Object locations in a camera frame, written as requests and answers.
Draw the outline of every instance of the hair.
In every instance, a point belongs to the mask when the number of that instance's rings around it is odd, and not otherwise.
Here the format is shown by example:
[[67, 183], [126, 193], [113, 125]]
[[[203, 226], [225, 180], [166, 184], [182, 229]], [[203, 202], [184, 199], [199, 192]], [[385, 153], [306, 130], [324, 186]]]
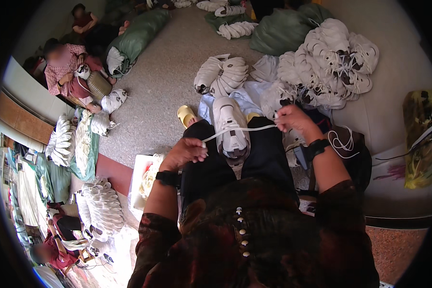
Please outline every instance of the hair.
[[83, 5], [82, 3], [78, 3], [77, 5], [74, 6], [74, 8], [72, 9], [72, 16], [75, 17], [75, 11], [77, 11], [78, 8], [83, 9], [83, 11], [85, 11], [85, 5]]
[[56, 50], [61, 43], [59, 43], [58, 39], [56, 38], [50, 38], [46, 41], [45, 45], [43, 46], [43, 56], [46, 59], [46, 56], [48, 56], [49, 53]]
[[37, 248], [38, 248], [38, 244], [33, 245], [32, 247], [30, 247], [30, 258], [32, 258], [32, 260], [39, 264], [42, 265], [45, 262], [43, 261], [43, 259], [40, 257], [40, 255], [37, 254]]

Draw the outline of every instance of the yellow slipper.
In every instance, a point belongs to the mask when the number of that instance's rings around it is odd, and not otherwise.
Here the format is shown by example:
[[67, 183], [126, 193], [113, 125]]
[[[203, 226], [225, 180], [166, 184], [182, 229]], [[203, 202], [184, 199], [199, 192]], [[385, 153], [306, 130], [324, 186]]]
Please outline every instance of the yellow slipper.
[[183, 105], [178, 109], [178, 118], [179, 120], [181, 120], [182, 125], [187, 129], [189, 127], [188, 126], [189, 121], [192, 118], [196, 118], [196, 116], [189, 106]]

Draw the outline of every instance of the black watch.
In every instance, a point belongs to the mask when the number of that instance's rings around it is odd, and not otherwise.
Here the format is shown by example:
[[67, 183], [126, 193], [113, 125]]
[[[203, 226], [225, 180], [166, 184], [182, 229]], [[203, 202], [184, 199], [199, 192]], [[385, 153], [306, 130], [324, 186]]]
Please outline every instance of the black watch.
[[181, 175], [179, 175], [178, 172], [166, 170], [162, 172], [157, 172], [155, 179], [160, 180], [162, 185], [173, 186], [176, 187], [176, 189], [181, 188]]
[[330, 142], [327, 139], [319, 139], [313, 141], [306, 149], [307, 160], [312, 161], [315, 156], [325, 152], [325, 147], [329, 146]]

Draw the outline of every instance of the light blue cloth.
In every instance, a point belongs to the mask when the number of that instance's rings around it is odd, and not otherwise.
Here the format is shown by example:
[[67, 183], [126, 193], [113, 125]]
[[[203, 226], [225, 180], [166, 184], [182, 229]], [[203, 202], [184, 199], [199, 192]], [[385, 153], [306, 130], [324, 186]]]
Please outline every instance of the light blue cloth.
[[[237, 101], [243, 114], [248, 115], [251, 112], [255, 112], [263, 116], [259, 95], [271, 85], [272, 83], [269, 82], [246, 81], [241, 89], [232, 92], [229, 97]], [[214, 100], [214, 96], [209, 93], [205, 94], [202, 96], [200, 105], [198, 106], [198, 116], [210, 124], [213, 124]]]

